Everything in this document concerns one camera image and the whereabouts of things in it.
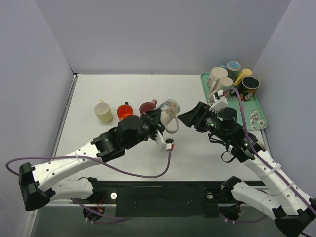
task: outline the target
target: robotic arm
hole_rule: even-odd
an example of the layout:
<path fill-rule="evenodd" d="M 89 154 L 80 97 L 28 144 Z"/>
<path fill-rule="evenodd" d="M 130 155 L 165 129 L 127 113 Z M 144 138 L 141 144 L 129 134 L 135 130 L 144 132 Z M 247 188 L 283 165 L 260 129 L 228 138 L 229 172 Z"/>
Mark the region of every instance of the robotic arm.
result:
<path fill-rule="evenodd" d="M 316 200 L 296 186 L 265 146 L 248 133 L 256 153 L 253 152 L 243 127 L 237 123 L 236 110 L 218 105 L 222 97 L 219 93 L 214 95 L 217 101 L 215 109 L 199 102 L 191 111 L 179 115 L 178 119 L 198 132 L 210 132 L 210 137 L 217 136 L 224 142 L 226 150 L 250 168 L 272 192 L 272 195 L 265 194 L 239 178 L 231 177 L 221 186 L 226 200 L 238 200 L 253 206 L 272 218 L 285 235 L 297 237 L 315 219 Z"/>
<path fill-rule="evenodd" d="M 88 167 L 107 163 L 121 157 L 130 149 L 149 138 L 156 141 L 159 150 L 172 149 L 172 139 L 164 141 L 164 126 L 160 121 L 161 109 L 148 111 L 138 116 L 128 116 L 117 127 L 101 134 L 80 149 L 67 154 L 70 158 L 55 159 L 32 166 L 20 166 L 19 185 L 26 211 L 39 209 L 51 200 L 80 198 L 96 202 L 102 189 L 94 178 L 78 181 L 62 181 Z"/>

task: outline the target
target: light green mug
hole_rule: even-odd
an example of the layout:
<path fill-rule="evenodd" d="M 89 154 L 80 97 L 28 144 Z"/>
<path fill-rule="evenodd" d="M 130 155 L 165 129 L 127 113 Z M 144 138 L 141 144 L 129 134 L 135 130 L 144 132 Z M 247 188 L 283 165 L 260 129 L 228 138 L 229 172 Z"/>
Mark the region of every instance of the light green mug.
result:
<path fill-rule="evenodd" d="M 94 106 L 94 113 L 102 123 L 109 123 L 112 120 L 112 113 L 108 103 L 99 100 L 99 103 Z"/>

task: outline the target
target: wall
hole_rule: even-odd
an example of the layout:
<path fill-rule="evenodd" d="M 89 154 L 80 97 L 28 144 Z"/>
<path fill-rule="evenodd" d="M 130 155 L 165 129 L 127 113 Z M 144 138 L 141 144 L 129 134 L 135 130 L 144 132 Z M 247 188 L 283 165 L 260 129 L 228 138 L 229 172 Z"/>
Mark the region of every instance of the wall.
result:
<path fill-rule="evenodd" d="M 254 68 L 274 159 L 316 198 L 316 1 L 293 0 Z M 316 221 L 309 228 L 316 233 Z"/>
<path fill-rule="evenodd" d="M 26 212 L 4 165 L 50 154 L 73 74 L 33 0 L 0 1 L 0 32 L 0 236 L 17 237 Z"/>
<path fill-rule="evenodd" d="M 290 0 L 36 0 L 74 72 L 253 68 Z"/>

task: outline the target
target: white table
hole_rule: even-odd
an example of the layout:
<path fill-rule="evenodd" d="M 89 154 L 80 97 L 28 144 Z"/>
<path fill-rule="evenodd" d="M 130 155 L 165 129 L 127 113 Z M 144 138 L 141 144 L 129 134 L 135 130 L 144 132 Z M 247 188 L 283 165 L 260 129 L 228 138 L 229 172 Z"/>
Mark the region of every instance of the white table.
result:
<path fill-rule="evenodd" d="M 156 99 L 160 104 L 169 98 L 180 104 L 180 114 L 191 110 L 199 101 L 206 102 L 200 75 L 79 74 L 56 155 L 68 154 L 115 127 L 119 122 L 116 109 L 125 101 L 133 107 L 134 114 L 139 115 L 139 106 L 143 102 Z M 99 99 L 111 106 L 113 120 L 109 124 L 102 124 L 93 112 Z M 252 133 L 259 140 L 263 140 L 259 130 Z M 231 176 L 244 181 L 260 180 L 237 159 L 229 164 L 222 162 L 220 155 L 225 148 L 210 143 L 206 133 L 196 132 L 193 128 L 180 124 L 178 132 L 165 132 L 164 137 L 173 138 L 175 141 L 171 167 L 164 176 L 154 180 L 225 181 Z M 126 150 L 124 156 L 110 161 L 109 164 L 128 172 L 156 175 L 166 167 L 167 152 L 156 151 L 155 142 L 149 140 Z M 100 181 L 148 180 L 121 174 L 102 165 L 90 167 L 69 179 L 75 180 L 82 176 L 95 177 Z"/>

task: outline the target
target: tray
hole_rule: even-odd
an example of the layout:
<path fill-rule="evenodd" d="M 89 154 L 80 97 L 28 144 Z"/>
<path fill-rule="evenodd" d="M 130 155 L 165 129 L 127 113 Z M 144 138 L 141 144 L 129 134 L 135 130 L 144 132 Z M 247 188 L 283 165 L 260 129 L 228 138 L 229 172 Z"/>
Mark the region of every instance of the tray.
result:
<path fill-rule="evenodd" d="M 202 85 L 204 89 L 204 93 L 206 96 L 206 100 L 208 101 L 209 87 L 207 85 L 207 81 L 209 78 L 209 73 L 203 73 L 201 75 Z M 235 109 L 238 113 L 237 122 L 242 125 L 240 107 L 238 103 L 238 99 L 235 96 L 231 96 L 227 98 L 228 107 Z M 256 95 L 253 95 L 252 99 L 249 101 L 243 101 L 243 109 L 245 112 L 245 118 L 247 123 L 247 130 L 258 130 L 264 129 L 267 127 L 266 117 L 263 114 L 259 101 Z"/>

